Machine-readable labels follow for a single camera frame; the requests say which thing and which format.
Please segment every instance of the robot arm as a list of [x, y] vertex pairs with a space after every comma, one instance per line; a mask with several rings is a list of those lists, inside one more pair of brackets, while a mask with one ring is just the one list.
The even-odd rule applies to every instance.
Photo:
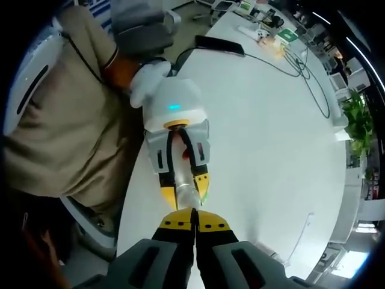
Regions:
[[107, 276], [82, 288], [186, 288], [194, 262], [207, 289], [320, 288], [287, 278], [283, 265], [247, 241], [239, 242], [226, 220], [195, 209], [163, 218], [151, 240], [143, 239], [112, 262]]

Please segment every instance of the office chair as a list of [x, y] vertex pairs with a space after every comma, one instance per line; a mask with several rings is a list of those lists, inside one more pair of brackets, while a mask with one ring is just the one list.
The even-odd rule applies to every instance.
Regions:
[[195, 3], [197, 4], [203, 4], [206, 6], [210, 6], [210, 13], [206, 14], [198, 14], [195, 15], [192, 19], [193, 20], [198, 20], [202, 18], [210, 18], [210, 26], [214, 24], [214, 19], [213, 15], [214, 12], [219, 12], [219, 13], [224, 13], [228, 11], [230, 8], [233, 7], [237, 2], [240, 2], [240, 0], [233, 0], [233, 1], [228, 1], [228, 0], [194, 0]]
[[[172, 24], [167, 28], [165, 21]], [[126, 56], [161, 54], [173, 45], [173, 35], [182, 21], [171, 11], [151, 7], [146, 0], [111, 0], [112, 32], [120, 52]]]

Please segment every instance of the white table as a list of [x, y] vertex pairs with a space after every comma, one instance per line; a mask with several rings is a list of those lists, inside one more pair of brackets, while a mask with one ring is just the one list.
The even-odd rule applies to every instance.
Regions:
[[[236, 30], [247, 24], [227, 13], [207, 35], [241, 43], [247, 53], [294, 72]], [[334, 111], [333, 89], [311, 52], [307, 65]], [[345, 144], [336, 141], [331, 119], [321, 115], [303, 79], [250, 57], [196, 50], [178, 77], [200, 87], [210, 121], [211, 184], [202, 209], [224, 217], [239, 240], [274, 249], [290, 264], [287, 276], [306, 279], [333, 232], [343, 195]], [[309, 84], [326, 111], [316, 81]], [[151, 238], [170, 212], [143, 144], [125, 199], [117, 255]], [[189, 288], [203, 288], [196, 266]]]

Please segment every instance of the potted plant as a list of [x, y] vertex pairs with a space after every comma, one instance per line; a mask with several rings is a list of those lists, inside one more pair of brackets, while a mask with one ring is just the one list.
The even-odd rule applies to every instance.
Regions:
[[361, 94], [350, 91], [351, 97], [342, 102], [342, 109], [349, 120], [346, 128], [352, 138], [352, 150], [359, 157], [370, 150], [373, 133], [373, 120]]

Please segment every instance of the beige shirt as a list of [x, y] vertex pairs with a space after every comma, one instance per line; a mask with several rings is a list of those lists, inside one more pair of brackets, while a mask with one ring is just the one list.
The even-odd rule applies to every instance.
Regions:
[[[100, 76], [117, 53], [91, 13], [71, 7], [58, 20]], [[73, 196], [98, 213], [126, 190], [143, 139], [141, 111], [90, 73], [70, 43], [6, 139], [10, 185], [38, 196]]]

